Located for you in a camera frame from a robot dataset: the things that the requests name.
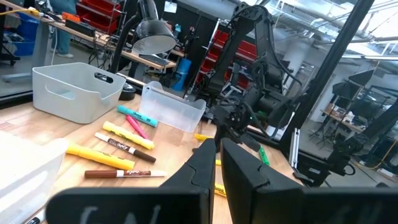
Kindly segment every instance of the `desk lamp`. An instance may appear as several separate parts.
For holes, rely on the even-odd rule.
[[[159,20],[156,5],[153,0],[138,0],[137,14],[132,16],[124,25],[110,72],[116,73],[120,56],[130,30],[138,24],[134,33],[132,50],[143,55],[159,54],[174,48],[177,41],[166,24]]]

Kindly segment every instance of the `white storage bin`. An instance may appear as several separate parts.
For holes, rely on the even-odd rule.
[[[115,107],[126,82],[86,63],[36,67],[32,76],[33,106],[80,124],[91,123]]]
[[[0,142],[0,223],[21,224],[47,203],[68,141],[38,146],[0,131]]]
[[[206,110],[206,101],[189,102],[163,91],[162,84],[150,82],[142,89],[139,112],[186,132],[193,132]]]

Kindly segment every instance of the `white paper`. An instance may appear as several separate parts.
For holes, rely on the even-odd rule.
[[[164,2],[164,11],[176,13],[177,12],[177,3],[166,1]]]

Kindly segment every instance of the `metal pole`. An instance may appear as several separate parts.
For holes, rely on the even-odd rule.
[[[289,146],[294,129],[300,129],[302,127],[316,103],[318,96],[320,96],[323,88],[333,74],[341,56],[343,56],[348,44],[355,36],[356,31],[373,5],[373,2],[374,0],[359,0],[353,8],[352,13],[349,15],[346,23],[337,36],[335,44],[331,46],[328,55],[315,76],[314,82],[316,85],[312,85],[308,90],[305,102],[297,108],[295,116],[292,118],[290,124],[287,126],[286,132],[280,140],[281,149],[285,150],[285,153],[289,153]]]

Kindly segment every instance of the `transparent plastic box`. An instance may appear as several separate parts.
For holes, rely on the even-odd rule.
[[[33,68],[33,106],[88,124],[114,108],[126,79],[86,63]]]
[[[150,82],[142,89],[139,112],[182,131],[192,133],[205,110],[205,100],[189,102],[163,91],[159,82]]]
[[[0,223],[21,224],[47,203],[68,141],[38,146],[3,131],[0,141]]]

